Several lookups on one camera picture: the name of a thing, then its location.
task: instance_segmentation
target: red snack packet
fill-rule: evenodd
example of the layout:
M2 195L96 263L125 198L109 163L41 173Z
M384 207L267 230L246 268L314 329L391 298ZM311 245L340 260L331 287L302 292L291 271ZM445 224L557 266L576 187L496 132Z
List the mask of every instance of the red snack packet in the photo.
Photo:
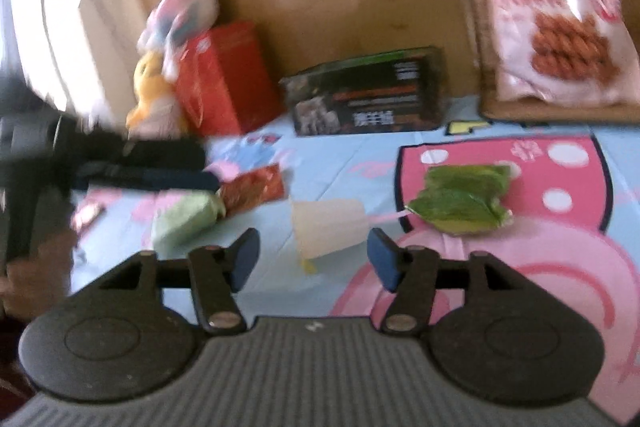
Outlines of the red snack packet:
M225 204L226 217L284 197L284 183L278 165L245 172L233 181L223 183L220 188L220 198Z

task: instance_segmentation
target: stuffed toy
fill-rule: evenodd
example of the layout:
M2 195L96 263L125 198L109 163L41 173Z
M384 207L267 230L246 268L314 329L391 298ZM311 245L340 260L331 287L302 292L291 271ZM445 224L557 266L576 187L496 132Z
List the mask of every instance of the stuffed toy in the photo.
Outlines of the stuffed toy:
M148 52L140 58L134 74L138 107L127 115L131 136L145 139L175 139L187 133L188 126L174 87L162 76L163 56Z

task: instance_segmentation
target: plastic bag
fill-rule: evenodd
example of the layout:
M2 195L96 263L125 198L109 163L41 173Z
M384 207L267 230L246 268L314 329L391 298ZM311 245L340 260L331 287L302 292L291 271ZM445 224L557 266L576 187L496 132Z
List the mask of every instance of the plastic bag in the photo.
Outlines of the plastic bag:
M164 53L162 75L170 82L178 78L178 61L187 40L211 28L220 8L218 0L162 0L151 12L138 39L138 52Z
M640 103L638 53L620 0L490 0L499 100Z

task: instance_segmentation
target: white plastic cup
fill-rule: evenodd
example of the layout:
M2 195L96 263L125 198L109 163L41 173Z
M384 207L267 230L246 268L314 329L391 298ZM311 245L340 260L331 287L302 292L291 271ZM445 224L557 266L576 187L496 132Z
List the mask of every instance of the white plastic cup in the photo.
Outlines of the white plastic cup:
M303 260L366 241L369 218L358 200L292 201L291 220Z

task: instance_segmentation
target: metal screw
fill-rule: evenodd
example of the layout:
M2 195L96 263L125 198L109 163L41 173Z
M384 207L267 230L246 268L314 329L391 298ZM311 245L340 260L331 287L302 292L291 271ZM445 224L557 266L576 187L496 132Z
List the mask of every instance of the metal screw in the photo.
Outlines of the metal screw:
M220 330L230 330L240 325L242 317L234 312L218 312L209 317L209 326Z
M411 315L397 313L395 315L391 315L385 321L385 324L386 327L391 331L404 333L405 331L413 330L418 325L418 321L415 320L415 318L413 318Z

